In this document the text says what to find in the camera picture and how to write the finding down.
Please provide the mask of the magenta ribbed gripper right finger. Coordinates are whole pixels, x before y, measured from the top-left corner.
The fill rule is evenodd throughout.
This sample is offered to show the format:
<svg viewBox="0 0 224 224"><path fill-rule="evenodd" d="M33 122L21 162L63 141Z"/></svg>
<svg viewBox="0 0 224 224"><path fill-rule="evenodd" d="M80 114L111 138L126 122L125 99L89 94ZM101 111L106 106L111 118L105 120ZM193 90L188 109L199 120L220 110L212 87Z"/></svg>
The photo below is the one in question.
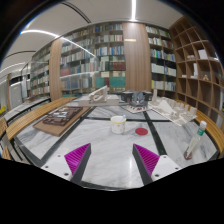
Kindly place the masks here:
<svg viewBox="0 0 224 224"><path fill-rule="evenodd" d="M159 161L159 156L150 150L134 144L132 154L135 158L144 185L152 183L152 172Z"/></svg>

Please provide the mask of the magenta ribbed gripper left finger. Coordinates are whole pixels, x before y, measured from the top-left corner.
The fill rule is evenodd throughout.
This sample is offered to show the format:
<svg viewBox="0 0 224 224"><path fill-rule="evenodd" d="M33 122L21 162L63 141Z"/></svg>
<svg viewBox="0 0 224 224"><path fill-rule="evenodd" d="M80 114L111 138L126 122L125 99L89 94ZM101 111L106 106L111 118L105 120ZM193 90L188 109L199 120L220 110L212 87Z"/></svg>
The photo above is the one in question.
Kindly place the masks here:
<svg viewBox="0 0 224 224"><path fill-rule="evenodd" d="M69 152L64 156L69 169L72 173L71 182L77 185L81 184L87 162L91 155L91 144L85 144Z"/></svg>

